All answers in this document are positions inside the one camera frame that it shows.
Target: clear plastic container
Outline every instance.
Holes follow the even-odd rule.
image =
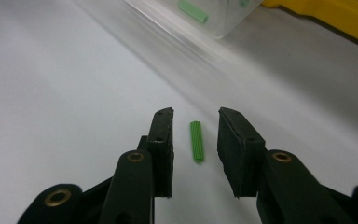
[[[126,0],[131,6],[165,30],[194,32],[212,38],[231,31],[263,0]]]

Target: yellow bar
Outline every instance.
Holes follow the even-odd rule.
[[[358,39],[358,0],[265,0],[262,5],[312,16]]]

